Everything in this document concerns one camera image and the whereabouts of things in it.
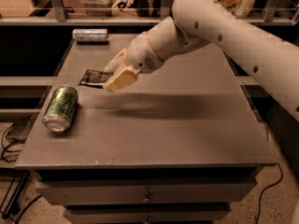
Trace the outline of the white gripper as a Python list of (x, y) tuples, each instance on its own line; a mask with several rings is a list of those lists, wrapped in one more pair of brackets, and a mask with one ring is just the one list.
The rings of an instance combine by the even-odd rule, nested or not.
[(150, 74), (163, 65), (164, 61), (154, 51), (148, 33), (144, 32), (105, 66), (104, 71), (112, 76), (105, 82), (104, 89), (117, 92), (135, 83), (140, 72)]

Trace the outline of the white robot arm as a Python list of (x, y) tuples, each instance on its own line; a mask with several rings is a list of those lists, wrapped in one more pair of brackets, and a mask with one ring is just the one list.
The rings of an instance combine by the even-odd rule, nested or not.
[(299, 120), (299, 47), (236, 18), (217, 0), (174, 0), (172, 13), (108, 63), (105, 90), (118, 91), (171, 57), (213, 43)]

